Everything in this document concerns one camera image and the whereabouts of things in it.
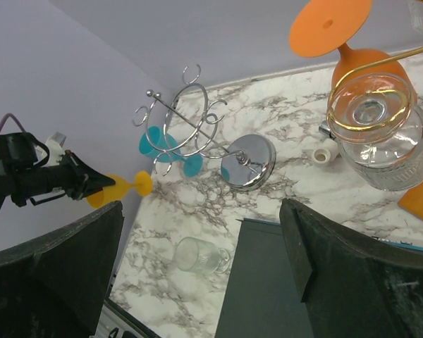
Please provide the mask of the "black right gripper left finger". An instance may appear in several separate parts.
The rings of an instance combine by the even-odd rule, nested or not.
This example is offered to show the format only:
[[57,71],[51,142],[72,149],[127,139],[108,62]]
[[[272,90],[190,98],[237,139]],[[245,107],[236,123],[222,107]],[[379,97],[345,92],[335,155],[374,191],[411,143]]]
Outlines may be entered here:
[[0,337],[95,334],[123,228],[111,202],[0,251]]

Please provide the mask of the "yellow plastic wine glass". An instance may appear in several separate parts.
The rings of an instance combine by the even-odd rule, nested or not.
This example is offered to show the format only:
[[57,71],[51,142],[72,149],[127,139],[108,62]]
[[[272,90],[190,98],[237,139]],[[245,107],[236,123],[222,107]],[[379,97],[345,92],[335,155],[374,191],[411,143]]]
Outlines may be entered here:
[[108,175],[114,180],[115,185],[104,187],[86,198],[86,201],[93,208],[101,208],[113,201],[121,201],[127,193],[134,189],[140,196],[148,196],[153,189],[152,179],[148,172],[140,171],[135,175],[133,183],[128,182],[117,175]]

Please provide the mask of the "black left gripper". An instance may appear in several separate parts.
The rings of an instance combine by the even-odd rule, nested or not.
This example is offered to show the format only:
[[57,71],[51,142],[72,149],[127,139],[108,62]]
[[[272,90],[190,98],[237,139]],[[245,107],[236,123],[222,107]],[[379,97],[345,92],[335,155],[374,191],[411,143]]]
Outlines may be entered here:
[[13,174],[15,189],[12,202],[23,207],[27,200],[33,206],[60,199],[67,195],[79,201],[116,181],[89,167],[72,151],[65,152],[65,165],[31,168]]

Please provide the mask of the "blue plastic wine glass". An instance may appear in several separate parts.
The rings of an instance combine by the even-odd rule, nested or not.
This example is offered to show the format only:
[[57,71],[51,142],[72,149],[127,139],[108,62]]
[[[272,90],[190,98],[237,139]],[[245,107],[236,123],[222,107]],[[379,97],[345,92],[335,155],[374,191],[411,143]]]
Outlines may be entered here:
[[[152,143],[160,149],[171,149],[178,146],[178,142],[170,135],[167,134],[166,139],[162,134],[162,131],[157,126],[152,126],[149,128],[149,138],[152,140]],[[154,160],[161,152],[160,150],[155,149],[148,140],[146,133],[140,139],[139,151],[142,155]],[[183,172],[186,177],[196,176],[202,169],[203,158],[200,154],[195,154],[189,157],[182,157],[181,149],[176,149],[174,152],[168,152],[159,157],[158,162],[169,163],[170,160],[182,161],[183,162]]]

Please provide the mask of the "clear ribbed wine glass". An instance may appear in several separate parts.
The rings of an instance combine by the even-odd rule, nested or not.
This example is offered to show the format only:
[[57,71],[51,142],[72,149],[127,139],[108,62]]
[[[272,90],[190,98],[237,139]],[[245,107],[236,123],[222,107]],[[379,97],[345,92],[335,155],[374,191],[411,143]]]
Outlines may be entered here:
[[229,269],[229,252],[214,243],[195,237],[185,237],[177,244],[173,254],[176,267],[187,273],[210,275]]

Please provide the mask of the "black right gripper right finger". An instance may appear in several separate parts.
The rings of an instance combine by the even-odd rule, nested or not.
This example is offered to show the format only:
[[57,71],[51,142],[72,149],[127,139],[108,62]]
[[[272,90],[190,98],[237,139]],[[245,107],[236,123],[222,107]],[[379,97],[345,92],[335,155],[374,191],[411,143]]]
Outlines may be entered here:
[[336,223],[294,199],[279,213],[315,337],[423,337],[423,251]]

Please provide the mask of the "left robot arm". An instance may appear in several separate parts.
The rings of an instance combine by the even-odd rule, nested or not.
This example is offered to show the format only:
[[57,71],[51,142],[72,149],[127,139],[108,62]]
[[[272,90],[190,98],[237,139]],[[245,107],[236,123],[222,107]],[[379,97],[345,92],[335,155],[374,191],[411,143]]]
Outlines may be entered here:
[[29,132],[0,134],[0,210],[6,198],[23,207],[67,196],[79,201],[116,184],[63,148],[59,132],[42,143]]

